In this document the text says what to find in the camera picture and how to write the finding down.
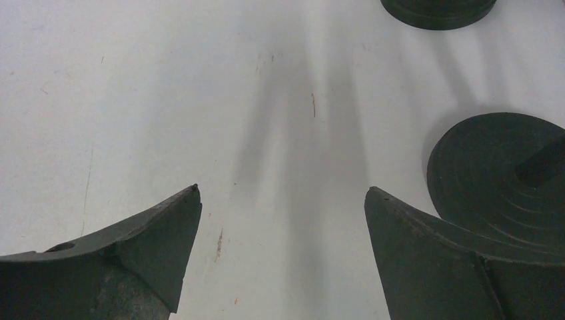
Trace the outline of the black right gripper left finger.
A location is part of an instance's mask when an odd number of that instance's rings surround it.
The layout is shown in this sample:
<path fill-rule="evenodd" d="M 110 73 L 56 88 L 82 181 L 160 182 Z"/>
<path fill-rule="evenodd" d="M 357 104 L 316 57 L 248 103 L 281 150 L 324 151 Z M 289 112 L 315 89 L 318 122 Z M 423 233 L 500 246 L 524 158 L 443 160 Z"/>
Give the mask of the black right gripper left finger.
<path fill-rule="evenodd" d="M 157 205 L 44 252 L 1 258 L 2 319 L 168 319 L 202 213 L 190 185 Z"/>

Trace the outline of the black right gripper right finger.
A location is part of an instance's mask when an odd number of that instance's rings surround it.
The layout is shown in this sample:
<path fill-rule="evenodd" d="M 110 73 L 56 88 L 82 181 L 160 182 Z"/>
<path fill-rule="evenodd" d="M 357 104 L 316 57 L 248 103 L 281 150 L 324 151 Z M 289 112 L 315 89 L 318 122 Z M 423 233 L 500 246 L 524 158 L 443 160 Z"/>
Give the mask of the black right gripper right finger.
<path fill-rule="evenodd" d="M 564 254 L 485 236 L 379 187 L 365 197 L 392 319 L 563 319 Z"/>

